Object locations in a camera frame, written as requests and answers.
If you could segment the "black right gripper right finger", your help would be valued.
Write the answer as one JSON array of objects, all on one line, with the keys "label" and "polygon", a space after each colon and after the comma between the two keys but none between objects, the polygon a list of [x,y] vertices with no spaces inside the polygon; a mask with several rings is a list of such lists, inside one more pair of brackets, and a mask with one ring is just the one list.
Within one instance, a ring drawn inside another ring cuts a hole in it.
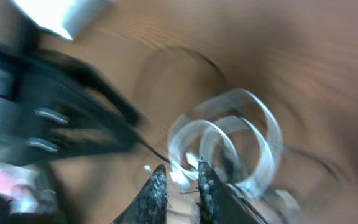
[{"label": "black right gripper right finger", "polygon": [[205,161],[198,164],[200,192],[199,218],[201,224],[258,224],[257,219],[245,211],[219,180],[216,172]]}]

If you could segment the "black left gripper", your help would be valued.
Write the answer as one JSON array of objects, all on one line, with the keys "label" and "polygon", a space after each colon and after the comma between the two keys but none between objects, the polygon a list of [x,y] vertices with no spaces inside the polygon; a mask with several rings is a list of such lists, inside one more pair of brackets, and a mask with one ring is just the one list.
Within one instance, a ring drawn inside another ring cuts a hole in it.
[{"label": "black left gripper", "polygon": [[0,162],[126,152],[140,142],[139,121],[138,111],[91,65],[0,43]]}]

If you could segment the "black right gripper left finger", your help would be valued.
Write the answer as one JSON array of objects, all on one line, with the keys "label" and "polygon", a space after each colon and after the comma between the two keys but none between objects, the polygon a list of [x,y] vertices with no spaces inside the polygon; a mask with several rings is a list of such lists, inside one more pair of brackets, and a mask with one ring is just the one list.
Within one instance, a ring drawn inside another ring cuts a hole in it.
[{"label": "black right gripper left finger", "polygon": [[113,221],[113,224],[166,224],[167,176],[160,164],[130,205]]}]

